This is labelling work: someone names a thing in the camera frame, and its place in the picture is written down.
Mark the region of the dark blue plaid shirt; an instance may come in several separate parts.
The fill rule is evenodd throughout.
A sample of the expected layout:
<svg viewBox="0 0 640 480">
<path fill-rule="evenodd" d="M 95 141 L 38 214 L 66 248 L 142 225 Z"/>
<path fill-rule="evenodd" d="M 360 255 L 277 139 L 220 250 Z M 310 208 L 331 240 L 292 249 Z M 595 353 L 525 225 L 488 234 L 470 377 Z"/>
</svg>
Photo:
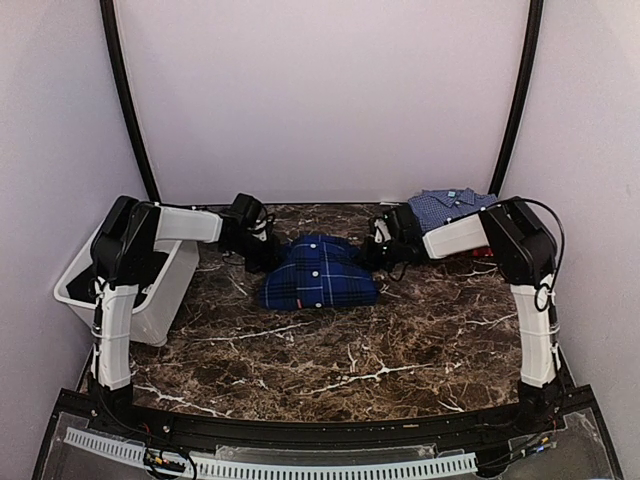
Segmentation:
<svg viewBox="0 0 640 480">
<path fill-rule="evenodd" d="M 268 310 L 371 306 L 379 298 L 372 274 L 357 263 L 360 249 L 329 235 L 302 235 L 281 248 L 281 263 L 259 290 Z"/>
</svg>

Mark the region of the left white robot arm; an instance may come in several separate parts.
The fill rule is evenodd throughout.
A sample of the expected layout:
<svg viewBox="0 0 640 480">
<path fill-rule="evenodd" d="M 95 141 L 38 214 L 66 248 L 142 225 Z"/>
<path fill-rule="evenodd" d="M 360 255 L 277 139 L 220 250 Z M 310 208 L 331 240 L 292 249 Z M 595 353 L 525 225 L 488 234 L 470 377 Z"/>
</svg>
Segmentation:
<svg viewBox="0 0 640 480">
<path fill-rule="evenodd" d="M 281 263 L 274 217 L 251 195 L 239 194 L 220 212 L 116 199 L 92 240 L 90 255 L 96 294 L 91 373 L 101 391 L 131 384 L 130 330 L 136 296 L 151 283 L 156 244 L 195 241 L 216 244 L 244 259 L 250 273 L 266 273 Z"/>
</svg>

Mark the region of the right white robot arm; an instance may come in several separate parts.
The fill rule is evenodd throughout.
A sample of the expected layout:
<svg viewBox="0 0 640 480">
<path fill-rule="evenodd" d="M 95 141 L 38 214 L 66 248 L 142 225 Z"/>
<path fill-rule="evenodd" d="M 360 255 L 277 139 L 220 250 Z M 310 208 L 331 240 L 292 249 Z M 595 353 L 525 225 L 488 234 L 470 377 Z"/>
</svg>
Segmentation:
<svg viewBox="0 0 640 480">
<path fill-rule="evenodd" d="M 369 221 L 358 262 L 370 271 L 392 271 L 487 248 L 516 304 L 521 339 L 520 382 L 542 390 L 559 376 L 561 361 L 555 285 L 566 236 L 559 216 L 544 203 L 522 197 L 447 219 L 423 232 L 404 203 Z"/>
</svg>

